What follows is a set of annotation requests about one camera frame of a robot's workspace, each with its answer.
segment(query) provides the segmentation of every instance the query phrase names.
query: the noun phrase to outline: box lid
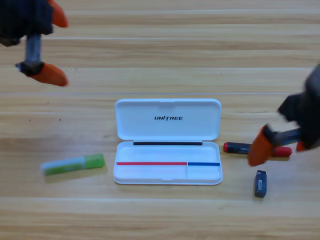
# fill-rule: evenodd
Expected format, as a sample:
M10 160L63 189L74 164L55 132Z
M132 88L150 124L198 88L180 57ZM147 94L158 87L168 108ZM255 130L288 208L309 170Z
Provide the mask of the box lid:
M212 98L120 99L117 134L134 141L202 141L219 136L221 104Z

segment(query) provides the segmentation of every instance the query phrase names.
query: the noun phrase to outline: table surface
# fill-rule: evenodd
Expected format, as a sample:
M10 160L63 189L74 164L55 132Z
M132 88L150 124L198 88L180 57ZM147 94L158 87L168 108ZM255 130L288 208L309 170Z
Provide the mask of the table surface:
M320 152L249 167L223 143L251 143L320 59L319 0L59 0L68 29L44 37L59 88L17 72L0 47L1 240L318 240ZM114 103L214 98L223 181L119 185ZM103 153L106 167L43 177L43 162ZM267 172L255 198L257 170Z

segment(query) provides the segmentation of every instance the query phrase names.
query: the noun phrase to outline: green glue stick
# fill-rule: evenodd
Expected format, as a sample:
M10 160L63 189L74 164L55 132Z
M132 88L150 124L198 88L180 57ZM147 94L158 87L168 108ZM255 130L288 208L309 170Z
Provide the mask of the green glue stick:
M85 155L65 160L49 161L41 164L43 175L62 174L83 169L102 168L105 165L104 155L102 153Z

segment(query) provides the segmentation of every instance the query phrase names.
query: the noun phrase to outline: metal rod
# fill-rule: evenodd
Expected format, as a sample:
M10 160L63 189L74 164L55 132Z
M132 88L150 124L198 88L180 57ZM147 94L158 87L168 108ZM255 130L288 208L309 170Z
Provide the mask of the metal rod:
M24 62L27 65L41 63L41 34L35 33L27 36Z
M283 131L277 133L273 137L273 144L276 146L284 146L288 144L292 144L297 142L301 137L301 130L299 128L289 130L289 131Z

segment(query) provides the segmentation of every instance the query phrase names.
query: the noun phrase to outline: white case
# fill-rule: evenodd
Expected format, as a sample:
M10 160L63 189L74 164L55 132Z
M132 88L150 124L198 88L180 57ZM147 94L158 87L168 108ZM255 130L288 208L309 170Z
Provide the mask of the white case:
M223 179L221 104L207 98L121 99L113 179L119 184L216 185Z

